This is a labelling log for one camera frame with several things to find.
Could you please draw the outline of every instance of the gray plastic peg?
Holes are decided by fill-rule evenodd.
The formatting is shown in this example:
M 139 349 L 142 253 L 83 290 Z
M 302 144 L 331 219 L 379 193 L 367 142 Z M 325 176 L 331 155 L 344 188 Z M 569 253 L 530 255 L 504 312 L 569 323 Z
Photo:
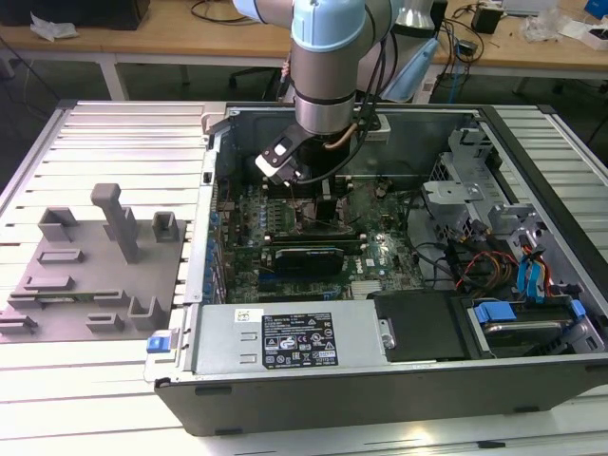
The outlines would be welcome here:
M 137 231 L 133 223 L 124 216 L 124 209 L 118 201 L 121 187 L 116 183 L 98 183 L 91 193 L 91 201 L 104 211 L 105 219 L 110 226 L 114 238 L 118 242 L 127 263 L 136 263 L 139 248 L 136 238 Z

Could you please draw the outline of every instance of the blue latch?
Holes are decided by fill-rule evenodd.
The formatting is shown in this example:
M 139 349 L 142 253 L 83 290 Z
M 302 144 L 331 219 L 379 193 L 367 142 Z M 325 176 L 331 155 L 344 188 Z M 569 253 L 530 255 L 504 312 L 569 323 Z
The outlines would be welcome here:
M 512 321 L 517 319 L 513 309 L 511 309 L 511 304 L 506 301 L 482 302 L 474 311 L 477 320 L 482 325 L 488 321 Z
M 152 335 L 148 337 L 148 345 L 145 350 L 148 353 L 169 353 L 171 352 L 170 343 L 171 337 L 168 335 Z
M 585 311 L 585 308 L 578 299 L 573 299 L 570 306 L 572 306 L 572 312 L 574 312 L 578 320 L 587 315 L 587 311 Z

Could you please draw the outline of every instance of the gray plastic block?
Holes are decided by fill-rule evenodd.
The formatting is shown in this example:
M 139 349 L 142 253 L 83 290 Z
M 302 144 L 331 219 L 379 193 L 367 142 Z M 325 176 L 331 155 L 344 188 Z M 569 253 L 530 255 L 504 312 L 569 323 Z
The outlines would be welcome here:
M 124 329 L 124 322 L 113 312 L 90 313 L 86 325 L 92 333 L 119 333 Z
M 55 277 L 26 277 L 23 288 L 36 291 L 65 291 L 71 290 L 74 280 L 69 275 L 57 275 Z
M 118 199 L 121 187 L 116 183 L 98 183 L 91 193 L 91 201 L 104 211 L 109 225 L 124 260 L 127 263 L 136 263 L 139 248 L 136 242 L 137 233 L 133 230 L 133 223 L 127 221 L 124 210 Z
M 20 309 L 44 309 L 45 304 L 40 302 L 35 296 L 36 293 L 28 293 L 28 296 L 20 296 L 19 293 L 11 293 L 7 302 L 16 311 Z
M 99 307 L 127 307 L 131 304 L 131 297 L 124 290 L 98 290 L 93 300 Z
M 85 256 L 80 249 L 45 250 L 38 256 L 40 264 L 82 263 Z
M 137 225 L 137 221 L 135 220 L 135 216 L 133 215 L 133 211 L 130 207 L 123 208 L 124 219 L 129 227 L 133 229 L 135 233 L 135 239 L 137 239 L 137 234 L 139 232 L 139 227 Z M 116 237 L 114 236 L 114 232 L 112 231 L 112 227 L 110 225 L 104 225 L 105 233 L 107 234 L 107 238 L 112 242 L 116 241 Z
M 34 320 L 25 315 L 0 316 L 1 334 L 33 334 L 37 326 Z
M 66 227 L 78 222 L 67 207 L 49 207 L 40 218 L 38 228 L 48 242 L 70 242 Z
M 180 237 L 178 222 L 172 212 L 157 212 L 152 218 L 152 231 L 157 242 L 175 242 Z
M 139 330 L 127 316 L 133 296 L 138 298 L 146 311 L 152 296 L 156 296 L 162 309 L 162 322 L 158 328 L 166 328 L 180 266 L 185 222 L 177 222 L 180 230 L 177 242 L 157 242 L 152 220 L 139 221 L 141 256 L 136 264 L 124 261 L 121 250 L 108 240 L 104 224 L 105 221 L 80 220 L 77 226 L 66 228 L 72 238 L 66 247 L 81 250 L 85 256 L 82 263 L 41 264 L 38 261 L 40 254 L 57 248 L 45 239 L 41 240 L 24 277 L 70 276 L 74 280 L 73 288 L 68 291 L 29 292 L 24 289 L 25 279 L 22 279 L 13 297 L 8 300 L 14 303 L 16 309 L 20 309 L 18 312 L 36 321 L 39 329 L 34 334 L 3 333 L 0 343 L 144 339 L 152 331 Z M 107 303 L 107 307 L 105 302 L 102 304 L 98 299 L 106 294 L 113 296 L 109 299 L 112 305 Z M 7 307 L 3 316 L 17 314 L 11 306 Z M 87 327 L 88 314 L 104 311 L 118 315 L 124 323 L 123 331 L 92 332 Z
M 159 304 L 159 300 L 155 296 L 152 296 L 150 306 L 147 309 L 142 307 L 137 297 L 132 297 L 126 316 L 131 319 L 135 327 L 140 331 L 157 330 L 165 319 L 161 304 Z

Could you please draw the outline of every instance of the floor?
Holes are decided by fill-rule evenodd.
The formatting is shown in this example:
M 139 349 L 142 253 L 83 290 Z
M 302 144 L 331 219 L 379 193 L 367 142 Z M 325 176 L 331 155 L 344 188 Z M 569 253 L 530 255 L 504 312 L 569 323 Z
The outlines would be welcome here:
M 33 67 L 63 99 L 109 99 L 95 64 L 35 62 Z M 132 100 L 259 100 L 270 73 L 241 77 L 237 88 L 230 88 L 228 76 L 238 69 L 191 66 L 191 84 L 184 86 L 176 66 L 119 67 Z M 14 72 L 15 77 L 3 82 L 0 89 L 0 190 L 37 138 L 45 115 L 55 106 L 54 98 L 33 74 L 28 75 L 24 65 L 17 63 Z M 512 92 L 516 83 L 515 78 L 471 76 L 462 87 L 457 86 L 455 103 L 552 105 L 584 141 L 608 113 L 608 98 L 598 91 L 601 81 L 566 81 L 561 94 L 556 94 L 556 81 L 531 79 L 520 95 Z M 433 95 L 433 103 L 447 102 L 452 82 L 444 84 Z M 591 148 L 608 162 L 608 124 L 594 138 Z

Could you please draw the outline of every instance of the power supply label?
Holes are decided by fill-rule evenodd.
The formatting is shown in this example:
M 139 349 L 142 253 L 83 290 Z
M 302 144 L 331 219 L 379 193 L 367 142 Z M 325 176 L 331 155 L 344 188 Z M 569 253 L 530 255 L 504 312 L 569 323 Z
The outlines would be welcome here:
M 337 366 L 332 314 L 264 315 L 262 364 L 266 369 Z

